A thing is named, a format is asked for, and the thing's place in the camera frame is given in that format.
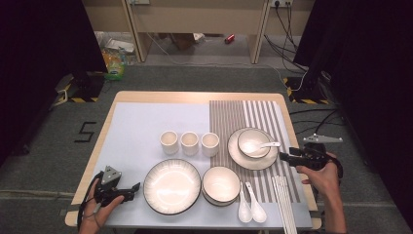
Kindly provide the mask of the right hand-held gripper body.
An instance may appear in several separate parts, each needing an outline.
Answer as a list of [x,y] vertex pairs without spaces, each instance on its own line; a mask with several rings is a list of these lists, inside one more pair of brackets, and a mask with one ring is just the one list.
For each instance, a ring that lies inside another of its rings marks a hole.
[[304,137],[305,144],[302,148],[303,155],[295,156],[297,158],[297,166],[305,166],[314,171],[319,171],[325,167],[329,162],[334,163],[339,170],[342,170],[341,163],[332,156],[326,153],[326,143],[339,143],[343,140],[340,137],[321,136],[318,134],[312,134],[311,136]]

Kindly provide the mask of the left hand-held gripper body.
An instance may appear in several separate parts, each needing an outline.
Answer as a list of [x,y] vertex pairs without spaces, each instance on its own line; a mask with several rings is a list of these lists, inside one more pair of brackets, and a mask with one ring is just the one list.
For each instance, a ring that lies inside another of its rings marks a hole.
[[99,182],[95,187],[94,197],[96,201],[102,206],[108,206],[115,198],[119,196],[124,197],[129,192],[130,189],[118,189],[117,185],[121,179],[122,173],[115,170],[111,166],[106,166],[101,173]]

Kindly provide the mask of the white ceramic spoon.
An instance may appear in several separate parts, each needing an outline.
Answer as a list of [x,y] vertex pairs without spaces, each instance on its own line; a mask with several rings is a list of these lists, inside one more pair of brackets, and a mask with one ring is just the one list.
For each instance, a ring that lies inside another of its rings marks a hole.
[[240,203],[239,203],[239,209],[238,209],[238,217],[241,222],[248,223],[252,221],[252,213],[245,199],[244,184],[241,182],[240,186],[241,186],[241,189],[239,193]]
[[280,146],[281,144],[277,141],[265,142],[265,143],[260,143],[260,144],[247,143],[245,147],[242,149],[242,152],[245,154],[251,154],[264,147],[280,147]]
[[247,191],[248,191],[249,197],[250,197],[250,209],[251,209],[251,214],[252,214],[253,220],[258,222],[258,223],[265,222],[266,219],[267,219],[267,214],[266,214],[265,210],[261,207],[259,202],[257,201],[257,199],[255,197],[255,194],[253,192],[251,183],[247,182],[245,184],[245,186],[247,188]]

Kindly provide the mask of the bundle of white chopsticks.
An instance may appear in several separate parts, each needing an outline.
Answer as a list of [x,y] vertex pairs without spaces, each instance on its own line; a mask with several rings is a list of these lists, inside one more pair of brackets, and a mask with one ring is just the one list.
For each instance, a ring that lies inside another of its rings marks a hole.
[[286,177],[276,175],[272,177],[272,181],[282,218],[284,234],[298,234]]

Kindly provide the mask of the white cup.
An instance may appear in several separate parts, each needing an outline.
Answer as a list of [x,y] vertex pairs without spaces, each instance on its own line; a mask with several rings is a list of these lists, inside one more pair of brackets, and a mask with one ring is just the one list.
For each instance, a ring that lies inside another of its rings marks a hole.
[[194,132],[185,132],[180,138],[181,148],[185,155],[194,156],[199,151],[199,137]]
[[207,157],[213,157],[218,153],[220,138],[215,133],[206,133],[202,136],[202,152]]
[[160,144],[166,154],[175,154],[179,150],[177,133],[174,131],[163,132],[160,136]]

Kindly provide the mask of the person's left hand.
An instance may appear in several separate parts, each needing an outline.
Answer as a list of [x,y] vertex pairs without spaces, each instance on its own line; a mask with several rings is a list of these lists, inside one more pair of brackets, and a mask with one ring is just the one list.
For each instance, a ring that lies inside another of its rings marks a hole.
[[99,208],[94,198],[95,187],[98,184],[96,179],[88,193],[86,206],[82,215],[82,222],[78,234],[98,234],[104,226],[111,213],[123,202],[124,197],[118,196],[109,205]]

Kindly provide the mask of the person's right hand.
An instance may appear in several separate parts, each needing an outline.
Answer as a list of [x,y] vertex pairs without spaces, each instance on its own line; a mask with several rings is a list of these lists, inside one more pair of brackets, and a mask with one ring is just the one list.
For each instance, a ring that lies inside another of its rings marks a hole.
[[337,166],[329,162],[319,171],[311,170],[305,166],[297,166],[296,171],[303,174],[303,184],[313,185],[326,200],[340,198],[339,178]]

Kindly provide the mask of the black stand base hazard tape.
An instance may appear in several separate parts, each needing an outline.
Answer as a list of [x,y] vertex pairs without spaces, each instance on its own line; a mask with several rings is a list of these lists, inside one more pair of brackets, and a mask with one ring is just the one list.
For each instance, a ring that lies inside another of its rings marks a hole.
[[66,90],[68,94],[67,102],[85,103],[97,102],[104,83],[104,76],[101,72],[87,72],[87,77],[83,80],[77,79],[72,74],[65,75],[56,85],[55,105],[60,99],[58,91]]
[[291,102],[328,104],[328,99],[318,82],[306,84],[302,77],[286,77],[283,78],[282,81]]

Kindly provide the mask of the striped woven placemat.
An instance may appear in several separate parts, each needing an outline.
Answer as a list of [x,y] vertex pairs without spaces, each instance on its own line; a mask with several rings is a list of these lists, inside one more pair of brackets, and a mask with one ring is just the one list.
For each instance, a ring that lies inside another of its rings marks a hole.
[[293,203],[302,203],[302,186],[297,183],[299,175],[288,164],[279,159],[264,170],[249,170],[238,165],[229,155],[228,139],[242,128],[257,128],[280,142],[280,152],[291,146],[281,107],[275,101],[266,100],[212,100],[209,103],[209,128],[221,139],[218,155],[210,164],[233,170],[240,181],[250,182],[257,200],[261,203],[277,201],[273,188],[273,176],[285,176]]

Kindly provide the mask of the green yellow plastic bag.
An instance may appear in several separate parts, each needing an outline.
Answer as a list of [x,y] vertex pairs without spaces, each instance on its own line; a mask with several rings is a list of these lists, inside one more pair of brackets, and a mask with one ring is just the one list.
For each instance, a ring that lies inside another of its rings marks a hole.
[[125,54],[119,50],[104,49],[102,56],[107,69],[104,77],[112,81],[122,80],[126,67]]

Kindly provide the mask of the clear plastic bag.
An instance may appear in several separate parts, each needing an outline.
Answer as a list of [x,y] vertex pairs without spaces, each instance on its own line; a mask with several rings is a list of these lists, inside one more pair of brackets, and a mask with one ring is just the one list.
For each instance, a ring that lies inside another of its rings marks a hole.
[[128,34],[96,31],[94,36],[100,48],[123,50],[128,54],[134,52],[134,44],[128,39]]

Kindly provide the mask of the brown cardboard box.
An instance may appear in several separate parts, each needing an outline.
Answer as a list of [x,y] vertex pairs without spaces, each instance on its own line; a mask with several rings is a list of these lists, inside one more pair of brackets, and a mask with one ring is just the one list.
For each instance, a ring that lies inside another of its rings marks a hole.
[[195,44],[195,38],[192,33],[172,33],[170,37],[173,44],[179,50],[187,50]]

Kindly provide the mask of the beige wooden desk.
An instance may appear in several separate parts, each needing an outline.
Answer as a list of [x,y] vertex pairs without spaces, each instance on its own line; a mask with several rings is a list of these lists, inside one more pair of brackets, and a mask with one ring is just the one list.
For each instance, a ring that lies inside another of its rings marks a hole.
[[316,0],[272,8],[271,0],[81,0],[95,31],[128,32],[139,62],[146,61],[154,33],[242,34],[257,63],[266,35],[288,27],[303,34]]

